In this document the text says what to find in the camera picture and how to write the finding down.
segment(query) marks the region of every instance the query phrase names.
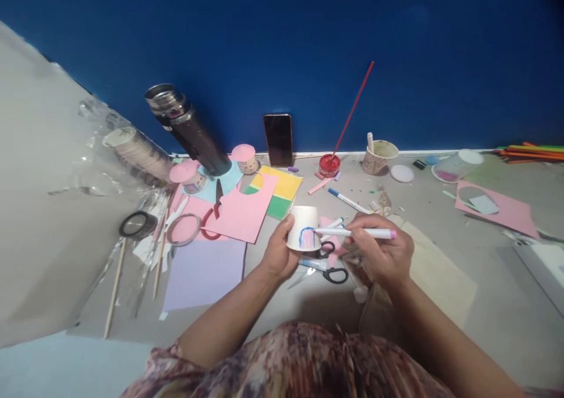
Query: hand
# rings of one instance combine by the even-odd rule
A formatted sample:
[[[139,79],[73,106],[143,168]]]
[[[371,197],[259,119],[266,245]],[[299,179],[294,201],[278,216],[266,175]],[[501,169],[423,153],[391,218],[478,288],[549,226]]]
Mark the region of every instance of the hand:
[[[294,216],[288,215],[282,220],[268,240],[266,251],[264,251],[261,267],[270,276],[284,279],[298,265],[300,253],[286,246],[288,232],[294,226]]]
[[[352,237],[345,243],[355,242],[364,255],[368,274],[384,289],[401,287],[409,277],[413,239],[394,223],[380,215],[358,213],[346,229],[352,231]],[[363,228],[395,229],[395,239],[374,239]]]

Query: yellow paper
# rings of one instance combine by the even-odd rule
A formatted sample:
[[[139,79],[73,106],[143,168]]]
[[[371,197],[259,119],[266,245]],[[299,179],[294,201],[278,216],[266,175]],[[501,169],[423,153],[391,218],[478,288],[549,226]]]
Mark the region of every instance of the yellow paper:
[[[265,173],[266,175],[278,176],[278,183],[274,189],[274,195],[280,198],[284,198],[292,201],[298,192],[298,188],[301,185],[301,178],[293,176],[289,173],[284,173],[280,170],[273,169],[270,166],[262,166],[259,170],[260,173]],[[255,176],[251,186],[256,189],[260,189],[263,186],[263,177]]]

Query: light blue paper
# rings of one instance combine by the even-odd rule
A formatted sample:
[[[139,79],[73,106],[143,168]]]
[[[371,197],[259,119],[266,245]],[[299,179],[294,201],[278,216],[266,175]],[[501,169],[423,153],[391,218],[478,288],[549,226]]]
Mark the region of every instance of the light blue paper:
[[[216,203],[216,185],[218,179],[221,179],[221,188],[223,189],[223,195],[227,195],[237,187],[237,184],[243,177],[243,174],[239,170],[237,163],[234,161],[231,162],[231,169],[225,175],[214,177],[210,175],[202,166],[198,168],[198,172],[208,177],[209,182],[207,183],[206,187],[195,194],[188,194],[185,189],[182,189],[182,192],[190,196],[198,197],[212,204]]]

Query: patterned dress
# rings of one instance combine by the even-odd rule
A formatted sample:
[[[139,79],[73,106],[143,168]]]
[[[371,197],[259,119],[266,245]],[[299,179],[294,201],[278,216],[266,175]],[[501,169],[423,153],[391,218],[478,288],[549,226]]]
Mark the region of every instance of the patterned dress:
[[[286,323],[205,370],[180,357],[178,341],[153,349],[145,375],[123,398],[452,397],[397,345]]]

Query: pink marker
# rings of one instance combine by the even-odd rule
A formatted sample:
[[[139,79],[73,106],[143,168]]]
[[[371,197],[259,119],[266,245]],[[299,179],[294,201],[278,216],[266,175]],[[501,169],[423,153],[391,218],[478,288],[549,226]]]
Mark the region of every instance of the pink marker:
[[[394,229],[364,229],[364,231],[377,239],[395,239],[398,234]],[[318,228],[314,229],[314,232],[318,235],[336,235],[336,236],[352,236],[353,233],[347,229],[329,229],[329,228]]]

